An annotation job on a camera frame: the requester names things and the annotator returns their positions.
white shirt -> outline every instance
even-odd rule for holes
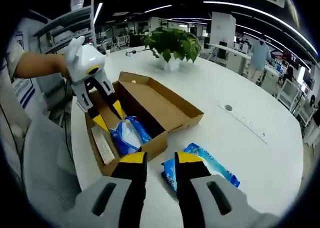
[[[20,155],[31,120],[15,96],[11,80],[23,53],[22,47],[12,42],[0,67],[0,137],[7,161],[19,177],[21,169],[17,150]]]

round white table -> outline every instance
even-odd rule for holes
[[[168,148],[147,166],[146,199],[141,227],[182,227],[182,215],[161,163],[194,142],[211,153],[240,181],[248,204],[259,212],[282,215],[295,200],[303,172],[303,143],[298,122],[262,88],[210,61],[181,62],[176,72],[159,69],[150,51],[132,57],[125,50],[106,57],[105,72],[113,82],[120,71],[158,80],[204,112],[199,125],[168,135]],[[267,144],[219,105],[229,104],[266,135]],[[102,175],[87,134],[85,115],[73,99],[71,140],[82,190]]]

power outlet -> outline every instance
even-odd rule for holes
[[[223,110],[225,110],[231,116],[233,116],[236,120],[238,120],[240,123],[242,123],[245,127],[247,127],[252,133],[254,133],[256,136],[258,136],[265,144],[268,144],[266,133],[263,131],[260,131],[258,129],[258,127],[256,127],[254,125],[253,122],[249,121],[245,116],[241,115],[238,111],[235,111],[235,110],[229,111],[222,105],[219,105],[219,107],[222,108]]]

wet wipes package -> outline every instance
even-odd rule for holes
[[[135,116],[128,116],[119,122],[115,130],[110,130],[110,134],[121,156],[139,151],[142,144],[151,140]]]
[[[221,175],[235,187],[240,185],[240,181],[238,181],[234,174],[224,168],[223,165],[221,165],[209,152],[200,146],[191,143],[183,150],[183,152],[199,156],[211,174]],[[175,159],[167,160],[166,162],[163,162],[162,165],[164,167],[164,171],[161,175],[173,187],[173,189],[177,191]]]

box lid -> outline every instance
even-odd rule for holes
[[[153,78],[121,72],[119,83],[166,131],[198,123],[203,116],[202,111]]]

